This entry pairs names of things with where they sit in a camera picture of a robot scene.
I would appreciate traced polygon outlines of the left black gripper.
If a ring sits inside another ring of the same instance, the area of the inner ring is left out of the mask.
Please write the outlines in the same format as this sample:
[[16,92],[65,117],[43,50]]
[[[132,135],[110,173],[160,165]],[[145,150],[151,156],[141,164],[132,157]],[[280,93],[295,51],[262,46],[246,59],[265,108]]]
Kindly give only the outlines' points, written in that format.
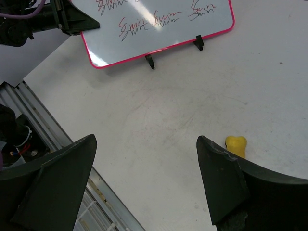
[[73,36],[98,29],[100,24],[75,7],[70,0],[49,0],[37,15],[24,20],[24,27],[31,33],[57,28]]

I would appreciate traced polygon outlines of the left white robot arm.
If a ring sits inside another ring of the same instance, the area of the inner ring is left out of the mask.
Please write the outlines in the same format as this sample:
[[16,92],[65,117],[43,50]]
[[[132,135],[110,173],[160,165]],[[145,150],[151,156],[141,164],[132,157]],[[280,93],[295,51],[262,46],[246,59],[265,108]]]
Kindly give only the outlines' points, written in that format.
[[60,29],[69,36],[98,29],[95,19],[70,0],[2,0],[0,2],[0,43],[21,47],[33,34]]

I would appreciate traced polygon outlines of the yellow whiteboard eraser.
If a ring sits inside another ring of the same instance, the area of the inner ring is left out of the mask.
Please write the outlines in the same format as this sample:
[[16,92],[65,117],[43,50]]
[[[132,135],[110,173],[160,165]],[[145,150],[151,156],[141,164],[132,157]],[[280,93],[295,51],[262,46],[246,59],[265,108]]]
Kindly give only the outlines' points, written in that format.
[[243,136],[228,136],[225,139],[227,151],[245,159],[247,139]]

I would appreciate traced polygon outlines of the pink framed whiteboard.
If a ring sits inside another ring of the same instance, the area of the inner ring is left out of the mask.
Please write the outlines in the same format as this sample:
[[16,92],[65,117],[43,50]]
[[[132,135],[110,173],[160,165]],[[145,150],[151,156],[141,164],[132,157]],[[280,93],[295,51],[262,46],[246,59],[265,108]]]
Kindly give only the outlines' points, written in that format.
[[81,36],[93,67],[104,69],[232,30],[229,0],[75,0],[72,4],[99,23]]

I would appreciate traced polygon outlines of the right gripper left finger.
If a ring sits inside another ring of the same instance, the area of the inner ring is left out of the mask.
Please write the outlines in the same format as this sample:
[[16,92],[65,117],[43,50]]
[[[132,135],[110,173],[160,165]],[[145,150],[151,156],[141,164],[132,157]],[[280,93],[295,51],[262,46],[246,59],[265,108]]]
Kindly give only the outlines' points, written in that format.
[[2,231],[71,231],[97,150],[90,134],[0,173]]

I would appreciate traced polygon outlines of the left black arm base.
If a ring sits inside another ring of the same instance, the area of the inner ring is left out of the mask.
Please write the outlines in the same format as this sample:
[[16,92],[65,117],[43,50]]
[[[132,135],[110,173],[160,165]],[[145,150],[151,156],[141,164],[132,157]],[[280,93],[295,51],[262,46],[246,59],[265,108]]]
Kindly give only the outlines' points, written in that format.
[[10,107],[0,105],[1,171],[40,158],[49,150],[26,115],[16,116]]

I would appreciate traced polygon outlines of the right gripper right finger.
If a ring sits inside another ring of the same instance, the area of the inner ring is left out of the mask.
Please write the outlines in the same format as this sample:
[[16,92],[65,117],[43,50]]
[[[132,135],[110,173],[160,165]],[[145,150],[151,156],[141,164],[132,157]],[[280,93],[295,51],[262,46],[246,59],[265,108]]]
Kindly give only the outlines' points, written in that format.
[[238,157],[205,136],[196,142],[212,224],[219,231],[305,231],[308,181]]

